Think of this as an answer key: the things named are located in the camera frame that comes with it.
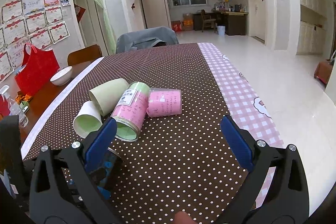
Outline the black blue metal can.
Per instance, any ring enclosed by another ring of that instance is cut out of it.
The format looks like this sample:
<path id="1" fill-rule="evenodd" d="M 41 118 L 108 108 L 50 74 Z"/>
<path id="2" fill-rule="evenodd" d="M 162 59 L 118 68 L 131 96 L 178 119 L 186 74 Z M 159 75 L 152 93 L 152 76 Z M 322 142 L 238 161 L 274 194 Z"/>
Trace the black blue metal can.
<path id="1" fill-rule="evenodd" d="M 69 147 L 68 150 L 79 160 L 85 175 L 92 180 L 104 200 L 109 200 L 122 166 L 118 153 L 109 147 L 97 148 L 94 145 L 89 148 L 83 145 L 79 148 Z"/>

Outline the pale green paper cup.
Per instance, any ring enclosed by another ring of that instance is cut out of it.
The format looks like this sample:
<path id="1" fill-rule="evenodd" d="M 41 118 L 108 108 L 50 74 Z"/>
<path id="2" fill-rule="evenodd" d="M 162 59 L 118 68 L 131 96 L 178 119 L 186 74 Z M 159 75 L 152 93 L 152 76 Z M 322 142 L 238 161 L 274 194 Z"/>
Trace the pale green paper cup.
<path id="1" fill-rule="evenodd" d="M 124 79 L 114 79 L 89 90 L 90 100 L 101 116 L 111 113 L 129 84 Z"/>

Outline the pink plastic cup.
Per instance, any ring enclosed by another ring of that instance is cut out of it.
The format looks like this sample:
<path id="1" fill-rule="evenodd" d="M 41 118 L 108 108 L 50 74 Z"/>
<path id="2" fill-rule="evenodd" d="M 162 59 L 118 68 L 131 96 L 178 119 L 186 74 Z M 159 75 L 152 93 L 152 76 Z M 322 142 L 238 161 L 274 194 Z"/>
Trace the pink plastic cup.
<path id="1" fill-rule="evenodd" d="M 181 90 L 151 88 L 146 113 L 150 118 L 182 114 Z"/>

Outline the clear spray bottle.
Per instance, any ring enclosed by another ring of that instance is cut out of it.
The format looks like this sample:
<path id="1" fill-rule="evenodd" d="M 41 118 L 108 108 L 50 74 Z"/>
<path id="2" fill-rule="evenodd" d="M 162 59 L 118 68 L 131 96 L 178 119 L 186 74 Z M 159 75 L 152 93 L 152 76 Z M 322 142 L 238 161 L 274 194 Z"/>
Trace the clear spray bottle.
<path id="1" fill-rule="evenodd" d="M 19 117 L 19 125 L 21 128 L 25 128 L 28 123 L 29 119 L 23 112 L 23 110 L 20 108 L 17 101 L 11 98 L 9 94 L 9 85 L 4 85 L 1 87 L 1 96 L 6 100 L 9 108 L 10 115 L 17 115 Z"/>

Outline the brown polka dot tablecloth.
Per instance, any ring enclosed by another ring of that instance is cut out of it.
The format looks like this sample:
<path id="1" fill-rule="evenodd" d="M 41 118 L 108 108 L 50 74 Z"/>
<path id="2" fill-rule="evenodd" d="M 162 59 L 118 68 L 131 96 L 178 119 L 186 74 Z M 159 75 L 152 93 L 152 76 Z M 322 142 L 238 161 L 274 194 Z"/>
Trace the brown polka dot tablecloth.
<path id="1" fill-rule="evenodd" d="M 26 158 L 42 145 L 68 147 L 80 139 L 73 120 L 89 91 L 114 79 L 130 94 L 116 116 L 140 127 L 110 144 L 122 158 L 108 199 L 124 223 L 172 223 L 185 211 L 197 223 L 214 223 L 247 176 L 220 129 L 229 113 L 197 44 L 137 50 L 104 57 L 46 120 Z"/>

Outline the pink checked tablecloth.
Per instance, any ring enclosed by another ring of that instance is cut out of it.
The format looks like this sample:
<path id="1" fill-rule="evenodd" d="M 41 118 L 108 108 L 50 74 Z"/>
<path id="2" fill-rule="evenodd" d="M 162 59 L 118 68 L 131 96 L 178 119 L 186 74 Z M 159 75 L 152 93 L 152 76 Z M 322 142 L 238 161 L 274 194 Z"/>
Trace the pink checked tablecloth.
<path id="1" fill-rule="evenodd" d="M 198 43 L 227 105 L 226 113 L 255 139 L 282 148 L 284 142 L 261 98 L 229 58 L 211 43 Z"/>

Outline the white ceramic bowl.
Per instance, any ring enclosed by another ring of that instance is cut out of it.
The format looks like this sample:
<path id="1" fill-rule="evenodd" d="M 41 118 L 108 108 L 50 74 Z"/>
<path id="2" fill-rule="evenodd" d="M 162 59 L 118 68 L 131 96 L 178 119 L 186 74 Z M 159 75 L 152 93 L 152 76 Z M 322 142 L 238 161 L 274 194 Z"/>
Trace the white ceramic bowl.
<path id="1" fill-rule="evenodd" d="M 62 86 L 68 83 L 72 76 L 72 66 L 63 68 L 51 77 L 50 82 L 55 86 Z"/>

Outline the red gift bag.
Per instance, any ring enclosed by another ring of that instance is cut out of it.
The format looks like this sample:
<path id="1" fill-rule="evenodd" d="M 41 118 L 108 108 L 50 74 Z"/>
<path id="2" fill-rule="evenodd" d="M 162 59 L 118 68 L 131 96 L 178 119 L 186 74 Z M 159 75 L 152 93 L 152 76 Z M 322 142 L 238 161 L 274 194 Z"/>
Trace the red gift bag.
<path id="1" fill-rule="evenodd" d="M 31 43 L 23 48 L 23 62 L 15 81 L 24 95 L 34 96 L 60 66 L 52 49 L 40 50 Z"/>

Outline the red wooden stool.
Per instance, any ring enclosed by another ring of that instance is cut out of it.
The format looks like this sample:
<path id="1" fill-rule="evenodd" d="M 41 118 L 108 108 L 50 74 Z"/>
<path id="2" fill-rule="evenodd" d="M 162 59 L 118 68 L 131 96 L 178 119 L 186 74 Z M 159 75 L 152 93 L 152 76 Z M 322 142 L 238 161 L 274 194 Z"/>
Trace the red wooden stool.
<path id="1" fill-rule="evenodd" d="M 314 78 L 320 80 L 324 85 L 327 85 L 332 70 L 333 66 L 329 61 L 321 61 L 315 69 Z"/>

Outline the brown wooden chair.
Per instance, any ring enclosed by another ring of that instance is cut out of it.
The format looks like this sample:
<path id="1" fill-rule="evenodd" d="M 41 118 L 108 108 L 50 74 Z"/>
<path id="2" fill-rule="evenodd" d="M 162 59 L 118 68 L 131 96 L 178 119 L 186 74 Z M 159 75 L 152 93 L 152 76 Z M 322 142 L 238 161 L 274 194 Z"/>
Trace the brown wooden chair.
<path id="1" fill-rule="evenodd" d="M 94 44 L 70 53 L 67 58 L 67 64 L 68 66 L 73 66 L 84 62 L 95 61 L 100 57 L 102 57 L 102 51 L 99 45 Z"/>

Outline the dark wooden desk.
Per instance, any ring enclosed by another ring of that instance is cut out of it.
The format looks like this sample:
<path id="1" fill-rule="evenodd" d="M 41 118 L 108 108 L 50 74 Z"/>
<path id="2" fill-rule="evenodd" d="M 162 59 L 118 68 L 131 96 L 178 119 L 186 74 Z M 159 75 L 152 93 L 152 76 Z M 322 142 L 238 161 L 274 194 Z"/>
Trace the dark wooden desk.
<path id="1" fill-rule="evenodd" d="M 216 19 L 217 26 L 226 27 L 226 35 L 228 36 L 245 36 L 247 34 L 247 12 L 227 12 L 214 11 L 206 12 L 211 18 Z M 201 13 L 193 14 L 194 30 L 202 31 Z M 213 30 L 211 27 L 206 27 L 205 30 Z"/>

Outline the wooden desk chair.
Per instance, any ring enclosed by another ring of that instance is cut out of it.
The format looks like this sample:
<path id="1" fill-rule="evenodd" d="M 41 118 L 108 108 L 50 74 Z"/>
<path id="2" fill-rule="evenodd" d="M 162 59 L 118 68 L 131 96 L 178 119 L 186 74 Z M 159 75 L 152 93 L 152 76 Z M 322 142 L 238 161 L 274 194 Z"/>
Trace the wooden desk chair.
<path id="1" fill-rule="evenodd" d="M 211 18 L 210 14 L 207 14 L 205 10 L 201 10 L 202 17 L 202 32 L 204 32 L 206 27 L 211 27 L 214 32 L 217 30 L 216 19 Z"/>

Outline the brown cardboard box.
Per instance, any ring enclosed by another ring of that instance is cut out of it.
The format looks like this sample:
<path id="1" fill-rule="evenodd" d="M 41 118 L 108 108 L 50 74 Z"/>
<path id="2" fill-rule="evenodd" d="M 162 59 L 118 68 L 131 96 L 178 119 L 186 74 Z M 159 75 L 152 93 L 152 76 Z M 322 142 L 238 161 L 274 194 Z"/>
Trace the brown cardboard box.
<path id="1" fill-rule="evenodd" d="M 183 14 L 182 28 L 183 31 L 192 31 L 194 29 L 194 21 L 192 13 Z"/>

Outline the cream tall cabinet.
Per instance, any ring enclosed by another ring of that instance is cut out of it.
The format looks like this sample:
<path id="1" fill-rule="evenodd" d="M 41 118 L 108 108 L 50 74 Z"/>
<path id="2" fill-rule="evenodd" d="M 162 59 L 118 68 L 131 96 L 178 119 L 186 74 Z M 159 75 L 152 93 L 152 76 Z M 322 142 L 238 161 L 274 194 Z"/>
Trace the cream tall cabinet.
<path id="1" fill-rule="evenodd" d="M 326 42 L 325 0 L 289 0 L 288 51 L 293 55 L 320 55 Z"/>

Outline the red cardboard box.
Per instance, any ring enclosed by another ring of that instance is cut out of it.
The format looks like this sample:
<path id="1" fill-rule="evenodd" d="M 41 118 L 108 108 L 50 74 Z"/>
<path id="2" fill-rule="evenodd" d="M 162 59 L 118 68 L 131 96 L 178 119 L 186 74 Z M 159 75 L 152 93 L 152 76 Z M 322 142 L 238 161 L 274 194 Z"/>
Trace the red cardboard box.
<path id="1" fill-rule="evenodd" d="M 182 24 L 180 20 L 175 20 L 171 22 L 171 28 L 174 32 L 181 32 L 182 31 Z"/>

